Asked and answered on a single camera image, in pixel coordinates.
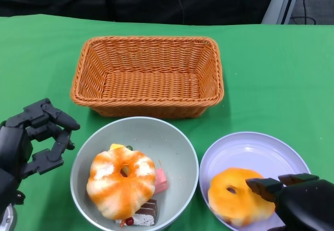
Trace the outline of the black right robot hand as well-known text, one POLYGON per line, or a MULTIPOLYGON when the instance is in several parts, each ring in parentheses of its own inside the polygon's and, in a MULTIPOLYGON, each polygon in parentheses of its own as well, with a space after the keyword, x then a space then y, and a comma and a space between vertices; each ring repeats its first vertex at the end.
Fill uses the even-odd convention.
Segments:
POLYGON ((284 222, 271 230, 333 230, 333 183, 311 174, 246 180, 262 199, 275 204, 284 222))

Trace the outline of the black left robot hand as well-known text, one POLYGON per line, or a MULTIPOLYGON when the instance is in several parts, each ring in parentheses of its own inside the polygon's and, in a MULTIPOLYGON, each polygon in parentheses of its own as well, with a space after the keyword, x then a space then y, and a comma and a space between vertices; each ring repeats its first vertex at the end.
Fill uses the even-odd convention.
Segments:
POLYGON ((1 169, 17 181, 35 173, 44 174, 63 164, 62 154, 73 150, 72 131, 80 124, 48 98, 23 108, 23 112, 1 123, 1 169), (32 141, 53 138, 51 149, 32 153, 32 141))

